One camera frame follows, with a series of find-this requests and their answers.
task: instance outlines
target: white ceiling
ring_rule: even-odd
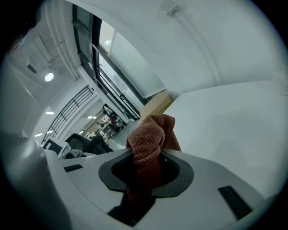
[[[27,33],[24,44],[18,45],[9,56],[9,60],[15,68],[15,72],[18,73],[20,81],[36,100],[41,96],[43,91],[51,85],[44,80],[44,77],[48,72],[54,73],[54,84],[56,84],[56,81],[60,78],[67,78],[68,81],[72,79],[53,42],[48,28],[44,7],[40,10],[41,20]],[[37,36],[40,36],[44,46],[52,57],[49,61],[50,66],[44,65],[29,46]],[[37,66],[38,68],[37,73],[35,74],[26,66],[29,59],[31,59],[34,62],[34,66]]]

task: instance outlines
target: window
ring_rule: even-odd
[[[147,98],[165,89],[162,82],[138,51],[105,21],[73,5],[72,23],[83,68],[124,114],[139,119]]]

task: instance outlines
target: brown towel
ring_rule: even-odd
[[[127,138],[133,150],[133,187],[127,188],[131,211],[145,209],[152,190],[161,185],[162,170],[158,160],[161,147],[181,151],[173,132],[175,118],[168,115],[148,116]]]

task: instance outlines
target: black railing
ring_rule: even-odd
[[[67,105],[61,110],[58,116],[50,125],[47,133],[45,134],[42,144],[47,140],[48,137],[56,137],[57,134],[61,131],[62,127],[68,121],[68,119],[76,112],[76,110],[91,96],[93,95],[92,91],[86,86],[82,89],[75,97],[67,103]]]

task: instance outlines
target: black window frame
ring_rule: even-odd
[[[74,27],[74,35],[76,40],[76,46],[78,50],[78,55],[81,60],[81,65],[86,70],[91,79],[97,84],[97,86],[108,96],[112,97],[115,102],[114,105],[123,113],[134,120],[138,120],[140,116],[139,110],[130,102],[130,100],[118,89],[118,87],[110,80],[107,74],[100,68],[99,64],[99,54],[104,58],[104,60],[111,66],[111,68],[120,76],[123,82],[129,87],[133,94],[139,99],[139,101],[146,105],[148,99],[144,98],[137,88],[129,81],[128,75],[116,64],[108,52],[100,45],[99,37],[102,20],[91,14],[89,18],[89,27],[87,27],[83,22],[77,19],[77,8],[79,6],[73,5],[72,8],[72,24]],[[89,47],[89,58],[81,51],[78,32],[82,33],[88,40]],[[101,75],[104,75],[104,78],[107,80],[103,82]],[[105,84],[112,85],[110,90]]]

